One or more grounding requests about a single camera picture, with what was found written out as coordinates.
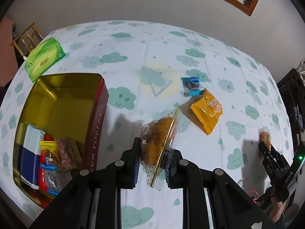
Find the silver screw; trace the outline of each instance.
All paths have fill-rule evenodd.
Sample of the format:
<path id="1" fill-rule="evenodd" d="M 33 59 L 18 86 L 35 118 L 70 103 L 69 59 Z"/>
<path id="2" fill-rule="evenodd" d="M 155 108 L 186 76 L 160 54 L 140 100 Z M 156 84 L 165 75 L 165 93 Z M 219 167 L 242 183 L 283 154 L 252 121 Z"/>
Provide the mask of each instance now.
<path id="1" fill-rule="evenodd" d="M 180 163 L 181 165 L 183 165 L 183 166 L 187 166 L 187 165 L 189 164 L 189 162 L 188 162 L 186 159 L 181 159 L 181 160 L 179 161 L 179 163 Z"/>
<path id="2" fill-rule="evenodd" d="M 115 165 L 118 166 L 118 167 L 123 166 L 124 165 L 124 161 L 118 160 L 118 161 L 115 162 Z"/>
<path id="3" fill-rule="evenodd" d="M 86 176 L 86 175 L 89 174 L 89 170 L 87 170 L 87 169 L 82 169 L 79 173 L 80 173 L 81 176 Z"/>
<path id="4" fill-rule="evenodd" d="M 215 174 L 218 176 L 222 176 L 224 174 L 224 171 L 222 169 L 216 169 Z"/>

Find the pink string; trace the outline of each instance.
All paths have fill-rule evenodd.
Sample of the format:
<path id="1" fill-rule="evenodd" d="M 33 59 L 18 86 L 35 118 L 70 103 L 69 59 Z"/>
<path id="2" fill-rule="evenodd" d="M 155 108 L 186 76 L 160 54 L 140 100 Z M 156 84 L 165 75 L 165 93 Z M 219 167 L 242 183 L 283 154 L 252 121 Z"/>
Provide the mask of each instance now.
<path id="1" fill-rule="evenodd" d="M 254 203 L 256 203 L 256 200 L 259 198 L 259 194 L 255 191 L 255 190 L 250 190 L 250 191 L 247 191 L 246 193 L 255 193 L 257 195 L 257 198 L 252 198 L 252 201 L 254 201 Z"/>

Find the white tablecloth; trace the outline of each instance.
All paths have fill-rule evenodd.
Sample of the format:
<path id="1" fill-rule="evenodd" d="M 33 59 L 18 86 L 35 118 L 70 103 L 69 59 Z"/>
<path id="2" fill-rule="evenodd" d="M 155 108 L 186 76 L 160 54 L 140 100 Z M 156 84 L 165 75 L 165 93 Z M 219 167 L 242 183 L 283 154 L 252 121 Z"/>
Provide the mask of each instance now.
<path id="1" fill-rule="evenodd" d="M 271 132 L 275 149 L 292 163 L 292 137 L 283 101 L 269 71 L 251 56 L 202 33 L 148 22 L 102 21 L 51 32 L 66 57 L 44 75 L 100 73 L 109 89 L 98 168 L 131 147 L 145 122 L 181 106 L 177 149 L 202 169 L 224 169 L 245 191 L 262 194 L 270 182 L 258 164 L 258 128 Z M 188 109 L 198 98 L 183 96 L 181 77 L 200 76 L 221 102 L 223 115 L 207 136 Z M 13 182 L 13 144 L 25 100 L 32 88 L 24 66 L 0 108 L 0 186 L 32 219 L 42 209 Z M 182 190 L 161 191 L 139 170 L 134 190 L 121 192 L 122 228 L 182 227 Z"/>

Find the white wall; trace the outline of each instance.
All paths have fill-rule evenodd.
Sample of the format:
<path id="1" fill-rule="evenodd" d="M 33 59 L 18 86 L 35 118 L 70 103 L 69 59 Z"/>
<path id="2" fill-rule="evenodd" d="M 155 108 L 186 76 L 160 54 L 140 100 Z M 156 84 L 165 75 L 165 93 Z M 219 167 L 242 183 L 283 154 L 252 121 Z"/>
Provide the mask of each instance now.
<path id="1" fill-rule="evenodd" d="M 72 24 L 125 19 L 171 24 L 224 41 L 278 82 L 305 57 L 305 24 L 289 0 L 259 0 L 251 17 L 223 0 L 16 0 L 7 16 L 43 35 Z"/>

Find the wooden chair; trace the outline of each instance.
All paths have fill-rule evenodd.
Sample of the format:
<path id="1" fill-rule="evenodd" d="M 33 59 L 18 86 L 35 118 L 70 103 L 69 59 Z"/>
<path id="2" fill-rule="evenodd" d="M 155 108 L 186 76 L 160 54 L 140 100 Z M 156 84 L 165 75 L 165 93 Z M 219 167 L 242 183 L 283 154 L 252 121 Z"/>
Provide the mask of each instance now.
<path id="1" fill-rule="evenodd" d="M 34 34 L 36 35 L 36 37 L 38 39 L 39 38 L 43 39 L 41 33 L 38 31 L 38 29 L 34 25 L 35 25 L 35 23 L 33 22 L 25 30 L 23 30 L 20 34 L 18 34 L 18 36 L 11 42 L 11 45 L 14 45 L 14 47 L 18 50 L 18 52 L 20 52 L 20 54 L 23 57 L 26 54 L 22 51 L 22 49 L 20 48 L 20 46 L 17 43 L 19 39 L 21 39 L 21 41 L 23 42 L 23 44 L 25 45 L 25 47 L 29 53 L 38 45 L 38 43 L 36 43 L 33 39 Z M 30 28 L 33 29 L 32 35 L 30 35 L 30 33 L 28 32 L 28 30 Z"/>

